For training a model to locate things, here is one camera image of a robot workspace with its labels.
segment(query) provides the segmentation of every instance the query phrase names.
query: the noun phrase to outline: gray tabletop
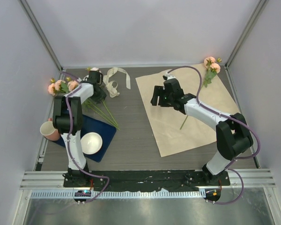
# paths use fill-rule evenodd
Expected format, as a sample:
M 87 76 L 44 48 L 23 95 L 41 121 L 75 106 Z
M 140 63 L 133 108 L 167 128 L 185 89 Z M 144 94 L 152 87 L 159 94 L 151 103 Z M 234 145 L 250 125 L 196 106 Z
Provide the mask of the gray tabletop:
M 110 80 L 118 82 L 120 95 L 106 98 L 106 104 L 119 124 L 118 130 L 100 163 L 87 159 L 90 170 L 167 170 L 167 169 L 200 169 L 216 153 L 216 143 L 187 150 L 175 155 L 160 157 L 153 132 L 136 84 L 136 77 L 159 73 L 172 67 L 131 67 L 124 68 L 131 77 L 131 90 L 126 88 L 126 76 L 116 74 Z M 103 74 L 108 69 L 101 69 Z M 77 77 L 85 77 L 85 69 L 69 69 L 67 72 Z M 219 73 L 230 94 L 231 87 L 224 68 Z M 104 121 L 92 110 L 84 110 L 83 114 Z M 49 142 L 43 171 L 65 171 L 68 159 L 66 149 Z M 255 168 L 253 159 L 238 160 L 231 168 Z

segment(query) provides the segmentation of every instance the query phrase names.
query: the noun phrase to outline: cup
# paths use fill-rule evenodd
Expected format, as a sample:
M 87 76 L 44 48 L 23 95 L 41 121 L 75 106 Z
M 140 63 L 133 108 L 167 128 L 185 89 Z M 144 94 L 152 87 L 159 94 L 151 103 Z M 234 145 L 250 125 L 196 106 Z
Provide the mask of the cup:
M 60 133 L 54 128 L 52 119 L 49 118 L 48 121 L 41 125 L 39 129 L 41 134 L 50 141 L 57 141 L 60 138 Z

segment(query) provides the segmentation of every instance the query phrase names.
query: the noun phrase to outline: gray wall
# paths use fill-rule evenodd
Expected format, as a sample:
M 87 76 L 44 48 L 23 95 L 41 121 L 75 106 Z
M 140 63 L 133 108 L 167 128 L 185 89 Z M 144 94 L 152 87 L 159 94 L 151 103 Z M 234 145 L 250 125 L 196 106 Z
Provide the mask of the gray wall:
M 32 170 L 39 127 L 58 72 L 16 0 L 0 0 L 0 225 L 10 225 L 25 170 Z
M 241 109 L 261 139 L 258 159 L 281 194 L 281 0 L 269 1 L 230 71 Z
M 60 63 L 86 68 L 226 61 L 258 0 L 27 2 Z

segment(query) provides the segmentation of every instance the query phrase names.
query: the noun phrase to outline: white ribbon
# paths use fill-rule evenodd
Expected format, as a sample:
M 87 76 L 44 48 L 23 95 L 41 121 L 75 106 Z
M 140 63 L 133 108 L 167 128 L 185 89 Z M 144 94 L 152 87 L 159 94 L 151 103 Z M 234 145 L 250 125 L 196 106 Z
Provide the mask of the white ribbon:
M 103 76 L 103 82 L 105 83 L 105 87 L 108 90 L 111 98 L 114 98 L 114 97 L 120 95 L 120 93 L 117 91 L 118 83 L 116 81 L 109 82 L 109 78 L 112 77 L 113 75 L 115 75 L 118 71 L 126 74 L 126 87 L 128 89 L 131 89 L 130 76 L 127 73 L 127 71 L 122 68 L 113 67 L 110 70 L 108 70 L 107 75 Z

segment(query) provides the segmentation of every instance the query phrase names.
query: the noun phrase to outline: gray floor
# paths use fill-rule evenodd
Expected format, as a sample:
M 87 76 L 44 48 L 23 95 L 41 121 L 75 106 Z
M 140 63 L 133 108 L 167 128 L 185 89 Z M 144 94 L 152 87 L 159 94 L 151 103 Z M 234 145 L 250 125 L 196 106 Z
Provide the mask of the gray floor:
M 222 191 L 220 202 L 236 198 L 239 189 Z M 274 225 L 262 188 L 245 189 L 230 205 L 202 198 L 109 199 L 73 205 L 73 199 L 31 199 L 25 225 Z
M 106 103 L 119 123 L 120 130 L 115 134 L 100 163 L 87 159 L 91 170 L 200 169 L 216 153 L 216 143 L 212 143 L 175 155 L 160 157 L 135 78 L 159 73 L 169 68 L 125 68 L 131 77 L 131 90 L 126 88 L 126 76 L 124 74 L 116 74 L 110 79 L 110 81 L 118 81 L 120 95 L 115 98 L 108 96 Z M 102 73 L 106 74 L 107 70 L 102 69 Z M 87 75 L 85 69 L 69 69 L 67 72 L 78 77 Z M 224 68 L 221 69 L 219 77 L 232 95 Z M 92 118 L 102 120 L 93 111 L 84 111 L 83 113 Z M 67 161 L 66 149 L 49 142 L 42 170 L 65 171 L 67 170 Z M 255 168 L 255 164 L 252 159 L 238 160 L 231 168 Z

